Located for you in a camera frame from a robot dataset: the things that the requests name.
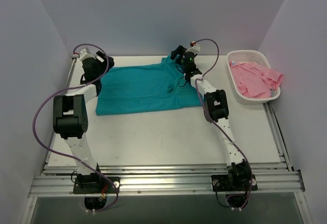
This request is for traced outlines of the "teal t-shirt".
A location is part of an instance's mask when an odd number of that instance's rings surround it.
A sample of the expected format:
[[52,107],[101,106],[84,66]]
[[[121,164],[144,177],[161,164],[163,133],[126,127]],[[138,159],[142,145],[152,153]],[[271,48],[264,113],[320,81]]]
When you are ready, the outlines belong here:
[[124,115],[200,106],[196,90],[169,56],[160,63],[113,67],[101,79],[96,114]]

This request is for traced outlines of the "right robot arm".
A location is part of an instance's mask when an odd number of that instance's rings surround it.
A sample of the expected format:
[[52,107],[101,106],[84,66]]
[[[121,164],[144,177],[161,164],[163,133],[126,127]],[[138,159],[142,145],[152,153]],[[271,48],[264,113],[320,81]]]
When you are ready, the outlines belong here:
[[197,92],[205,119],[215,127],[226,160],[228,186],[237,190],[252,184],[252,171],[230,128],[226,92],[212,86],[195,64],[199,51],[200,45],[194,42],[188,49],[178,46],[171,52],[170,58],[181,67],[185,81]]

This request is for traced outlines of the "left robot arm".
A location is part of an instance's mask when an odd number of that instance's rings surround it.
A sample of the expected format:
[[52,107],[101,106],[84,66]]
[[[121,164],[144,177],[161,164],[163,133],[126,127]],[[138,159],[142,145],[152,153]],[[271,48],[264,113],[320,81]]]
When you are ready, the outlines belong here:
[[88,116],[86,104],[99,96],[102,90],[101,76],[114,66],[113,58],[101,51],[92,55],[84,47],[77,55],[82,62],[84,74],[81,76],[81,87],[65,95],[53,98],[53,129],[69,146],[77,165],[77,180],[91,193],[99,192],[103,180],[97,174],[98,163],[91,154],[87,141]]

